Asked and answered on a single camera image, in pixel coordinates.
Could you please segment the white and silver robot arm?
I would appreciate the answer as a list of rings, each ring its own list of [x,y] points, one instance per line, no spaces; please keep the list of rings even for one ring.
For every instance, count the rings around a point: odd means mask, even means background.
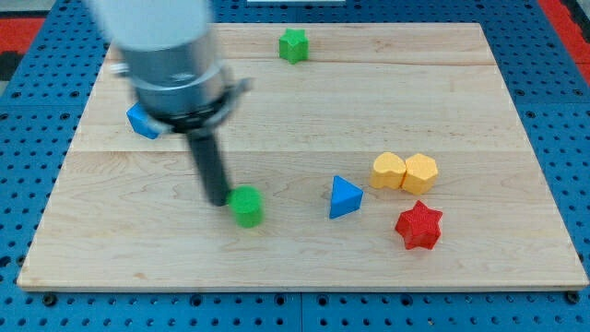
[[[202,0],[96,0],[95,21],[123,58],[139,106],[157,125],[186,136],[208,201],[230,193],[215,137],[251,87],[232,77],[218,47],[211,4]]]

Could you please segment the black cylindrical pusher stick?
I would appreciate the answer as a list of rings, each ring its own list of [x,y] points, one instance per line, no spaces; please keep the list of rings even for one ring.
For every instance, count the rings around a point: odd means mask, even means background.
[[[208,201],[216,207],[225,206],[230,185],[215,135],[193,131],[187,140]]]

